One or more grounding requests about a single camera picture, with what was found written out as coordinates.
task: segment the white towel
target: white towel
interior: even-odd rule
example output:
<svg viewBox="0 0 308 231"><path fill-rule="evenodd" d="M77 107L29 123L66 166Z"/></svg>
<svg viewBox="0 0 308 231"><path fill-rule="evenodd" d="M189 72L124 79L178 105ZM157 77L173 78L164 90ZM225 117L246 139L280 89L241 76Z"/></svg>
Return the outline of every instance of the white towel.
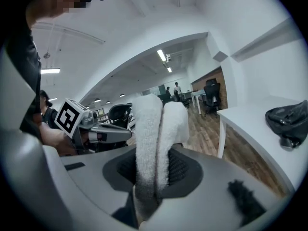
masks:
<svg viewBox="0 0 308 231"><path fill-rule="evenodd" d="M155 192L156 148L163 104L153 95L136 98L132 111L136 118L136 185L137 214L147 220L157 208Z"/></svg>
<svg viewBox="0 0 308 231"><path fill-rule="evenodd" d="M166 103L159 128L156 166L156 194L168 185L168 151L175 143L186 142L189 138L188 114L180 102Z"/></svg>

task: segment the black plastic bag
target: black plastic bag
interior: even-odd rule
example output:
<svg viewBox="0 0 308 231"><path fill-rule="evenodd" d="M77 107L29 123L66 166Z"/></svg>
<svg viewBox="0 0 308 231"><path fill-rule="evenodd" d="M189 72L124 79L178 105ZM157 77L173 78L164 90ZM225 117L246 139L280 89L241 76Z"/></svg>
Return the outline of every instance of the black plastic bag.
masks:
<svg viewBox="0 0 308 231"><path fill-rule="evenodd" d="M299 146L308 134L308 101L274 108L265 113L267 124L280 136L280 145L288 148Z"/></svg>

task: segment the table leg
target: table leg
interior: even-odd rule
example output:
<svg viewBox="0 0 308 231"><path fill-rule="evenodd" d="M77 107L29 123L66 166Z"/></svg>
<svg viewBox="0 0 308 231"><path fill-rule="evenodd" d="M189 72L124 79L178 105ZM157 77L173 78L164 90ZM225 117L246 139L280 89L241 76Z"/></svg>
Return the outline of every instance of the table leg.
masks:
<svg viewBox="0 0 308 231"><path fill-rule="evenodd" d="M219 148L217 154L218 158L222 158L223 150L225 148L226 128L227 128L227 123L220 118Z"/></svg>
<svg viewBox="0 0 308 231"><path fill-rule="evenodd" d="M199 111L199 115L201 115L200 103L199 103L199 97L200 97L200 96L196 96L196 99L197 99L197 104L198 104L198 111Z"/></svg>
<svg viewBox="0 0 308 231"><path fill-rule="evenodd" d="M194 107L194 95L192 95L192 105L193 105L193 107Z"/></svg>

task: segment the white table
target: white table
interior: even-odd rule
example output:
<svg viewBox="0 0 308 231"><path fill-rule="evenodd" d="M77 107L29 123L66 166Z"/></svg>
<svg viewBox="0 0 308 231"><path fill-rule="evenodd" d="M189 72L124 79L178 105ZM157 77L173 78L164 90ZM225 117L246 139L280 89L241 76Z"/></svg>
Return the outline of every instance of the white table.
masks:
<svg viewBox="0 0 308 231"><path fill-rule="evenodd" d="M261 155L286 190L291 193L297 190L308 169L308 138L298 148L286 150L265 121L268 110L297 103L300 102L269 96L241 107L217 111L220 115L218 157L223 155L228 124Z"/></svg>
<svg viewBox="0 0 308 231"><path fill-rule="evenodd" d="M192 92L191 95L192 95L193 107L195 107L194 99L196 98L196 102L197 102L198 110L199 110L199 115L201 115L200 104L199 104L199 97L205 95L205 91L204 90L199 90L199 91L196 91L196 92Z"/></svg>

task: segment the brown wall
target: brown wall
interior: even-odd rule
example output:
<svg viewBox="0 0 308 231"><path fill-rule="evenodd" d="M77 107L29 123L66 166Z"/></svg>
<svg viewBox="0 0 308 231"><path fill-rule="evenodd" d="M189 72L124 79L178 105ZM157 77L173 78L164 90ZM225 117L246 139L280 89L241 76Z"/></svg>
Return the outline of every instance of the brown wall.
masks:
<svg viewBox="0 0 308 231"><path fill-rule="evenodd" d="M211 73L203 76L202 78L198 79L197 81L192 83L193 90L202 90L205 86L205 83L208 79L216 78L217 82L220 83L220 108L227 109L228 108L228 101L227 101L227 90L226 90L226 83L225 78L223 77L222 69L219 67L215 69Z"/></svg>

